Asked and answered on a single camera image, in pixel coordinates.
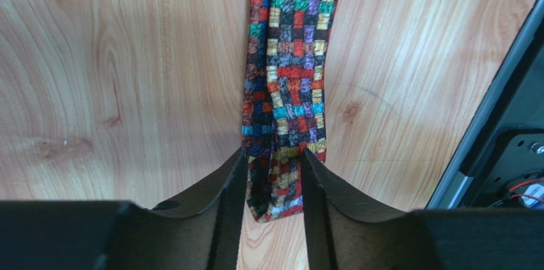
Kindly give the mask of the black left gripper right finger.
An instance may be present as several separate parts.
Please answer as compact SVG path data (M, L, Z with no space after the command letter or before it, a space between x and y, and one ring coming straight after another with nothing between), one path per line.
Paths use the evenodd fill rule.
M308 149L301 188L310 269L542 269L543 212L410 212L366 195Z

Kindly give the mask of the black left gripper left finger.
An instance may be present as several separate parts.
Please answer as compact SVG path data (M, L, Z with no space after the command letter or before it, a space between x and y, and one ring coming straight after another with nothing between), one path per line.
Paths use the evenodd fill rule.
M152 209L129 200L1 202L2 269L235 269L248 162Z

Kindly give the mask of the multicoloured checked patterned tie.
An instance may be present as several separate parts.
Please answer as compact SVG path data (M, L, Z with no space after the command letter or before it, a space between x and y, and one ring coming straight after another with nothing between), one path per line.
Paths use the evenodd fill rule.
M303 210L301 157L326 159L324 70L338 0L250 0L242 107L255 221Z

